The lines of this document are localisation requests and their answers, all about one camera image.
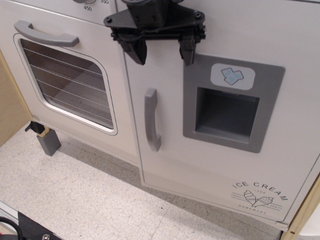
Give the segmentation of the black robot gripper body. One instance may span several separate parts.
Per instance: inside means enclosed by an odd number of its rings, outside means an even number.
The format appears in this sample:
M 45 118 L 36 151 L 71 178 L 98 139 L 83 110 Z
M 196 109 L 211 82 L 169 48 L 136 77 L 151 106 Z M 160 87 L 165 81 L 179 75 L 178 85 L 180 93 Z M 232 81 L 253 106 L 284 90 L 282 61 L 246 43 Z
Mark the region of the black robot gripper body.
M 205 14 L 180 5 L 179 0 L 124 0 L 127 9 L 107 16 L 104 25 L 116 41 L 206 38 Z

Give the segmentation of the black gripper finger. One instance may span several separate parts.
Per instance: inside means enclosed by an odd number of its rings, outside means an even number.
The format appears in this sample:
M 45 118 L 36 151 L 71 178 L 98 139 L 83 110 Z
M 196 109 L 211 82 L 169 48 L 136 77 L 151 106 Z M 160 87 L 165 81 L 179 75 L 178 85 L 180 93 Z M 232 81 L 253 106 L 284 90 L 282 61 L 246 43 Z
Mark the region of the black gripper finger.
M 192 65 L 195 60 L 197 43 L 201 41 L 199 36 L 182 36 L 179 42 L 179 52 L 186 67 Z
M 145 40 L 136 40 L 133 42 L 119 42 L 123 51 L 130 56 L 137 64 L 144 65 L 147 58 L 147 44 Z

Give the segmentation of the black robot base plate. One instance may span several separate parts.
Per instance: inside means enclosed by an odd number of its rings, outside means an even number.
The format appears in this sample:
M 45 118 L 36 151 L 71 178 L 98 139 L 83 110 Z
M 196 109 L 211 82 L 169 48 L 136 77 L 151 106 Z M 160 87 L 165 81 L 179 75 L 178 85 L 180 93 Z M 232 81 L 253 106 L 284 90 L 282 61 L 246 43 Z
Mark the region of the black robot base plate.
M 25 240 L 61 240 L 58 235 L 43 227 L 36 221 L 18 212 L 18 225 Z

